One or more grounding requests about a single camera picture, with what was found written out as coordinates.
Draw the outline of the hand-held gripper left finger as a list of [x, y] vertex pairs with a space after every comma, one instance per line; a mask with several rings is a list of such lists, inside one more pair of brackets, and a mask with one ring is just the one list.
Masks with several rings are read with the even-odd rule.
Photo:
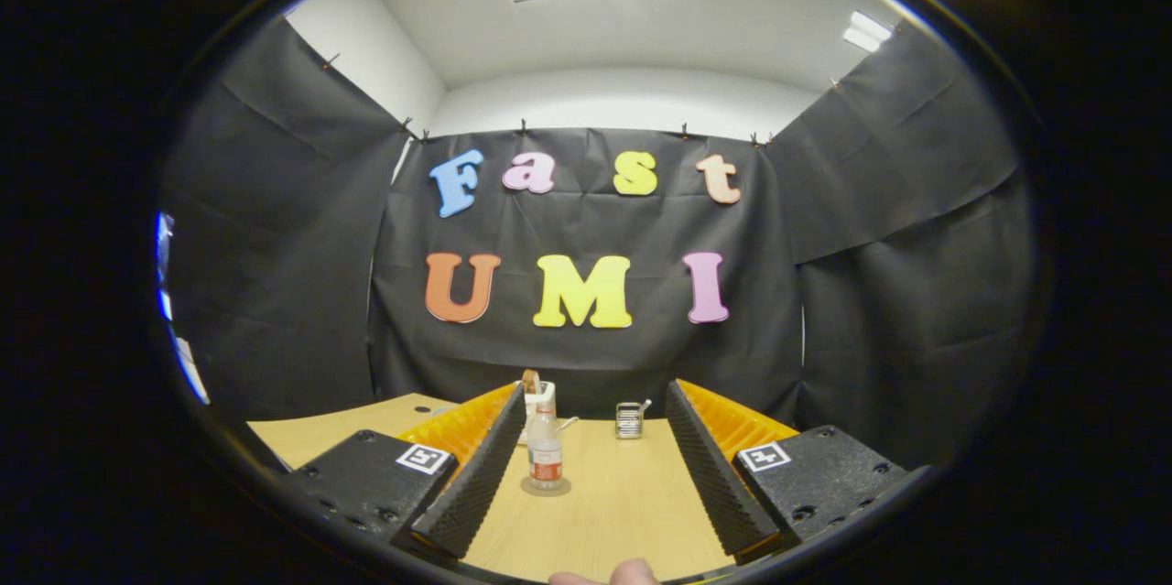
[[364, 543], [466, 556], [526, 422], [523, 386], [498, 386], [397, 436], [360, 429], [289, 472], [316, 513]]

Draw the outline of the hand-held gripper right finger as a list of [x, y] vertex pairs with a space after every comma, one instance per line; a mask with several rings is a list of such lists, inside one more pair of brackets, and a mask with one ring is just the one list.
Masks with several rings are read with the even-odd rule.
[[703, 386], [668, 385], [666, 419], [723, 552], [738, 565], [850, 525], [929, 472], [833, 424], [796, 431]]

